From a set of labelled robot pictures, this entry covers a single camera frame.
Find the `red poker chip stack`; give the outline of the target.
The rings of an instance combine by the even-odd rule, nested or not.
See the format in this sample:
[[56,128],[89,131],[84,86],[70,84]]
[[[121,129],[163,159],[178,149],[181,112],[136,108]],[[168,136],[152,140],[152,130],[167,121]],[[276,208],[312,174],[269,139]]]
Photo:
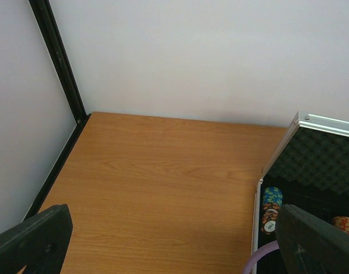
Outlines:
[[332,220],[333,226],[349,234],[349,217],[336,216]]

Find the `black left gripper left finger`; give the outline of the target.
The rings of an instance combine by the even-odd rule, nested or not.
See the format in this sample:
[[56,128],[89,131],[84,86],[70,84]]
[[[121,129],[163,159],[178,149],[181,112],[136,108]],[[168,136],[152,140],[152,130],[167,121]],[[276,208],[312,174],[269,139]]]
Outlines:
[[60,273],[73,222],[67,204],[53,205],[0,234],[0,273]]

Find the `blue poker chip stack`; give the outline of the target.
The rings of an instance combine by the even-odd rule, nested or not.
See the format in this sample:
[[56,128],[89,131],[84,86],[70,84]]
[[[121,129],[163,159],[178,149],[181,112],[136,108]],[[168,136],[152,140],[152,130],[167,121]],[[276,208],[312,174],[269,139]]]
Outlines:
[[278,206],[282,206],[283,203],[283,194],[282,191],[277,187],[267,187],[263,192],[262,205],[274,203]]

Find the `aluminium poker case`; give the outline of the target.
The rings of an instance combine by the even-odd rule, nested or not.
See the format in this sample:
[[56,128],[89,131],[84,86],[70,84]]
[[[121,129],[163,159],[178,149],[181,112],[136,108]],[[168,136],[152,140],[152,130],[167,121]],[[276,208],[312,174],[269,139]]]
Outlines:
[[244,273],[288,273],[276,228],[270,235],[261,231],[267,187],[282,191],[282,206],[295,205],[331,225],[336,216],[349,217],[349,122],[295,115],[261,171],[254,197],[251,257]]

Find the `brown poker chip stack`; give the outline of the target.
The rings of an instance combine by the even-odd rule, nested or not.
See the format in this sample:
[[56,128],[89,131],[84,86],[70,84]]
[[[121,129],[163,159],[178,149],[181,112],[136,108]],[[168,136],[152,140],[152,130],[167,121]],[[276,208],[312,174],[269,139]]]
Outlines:
[[264,214],[262,216],[261,231],[266,235],[275,232],[279,209],[280,206],[277,203],[267,203],[263,206]]

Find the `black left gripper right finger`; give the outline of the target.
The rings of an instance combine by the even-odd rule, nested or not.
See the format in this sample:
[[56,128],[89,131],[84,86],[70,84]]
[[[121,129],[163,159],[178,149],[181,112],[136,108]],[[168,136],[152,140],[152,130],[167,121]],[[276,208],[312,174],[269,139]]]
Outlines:
[[276,240],[288,273],[349,273],[349,234],[295,205],[284,205]]

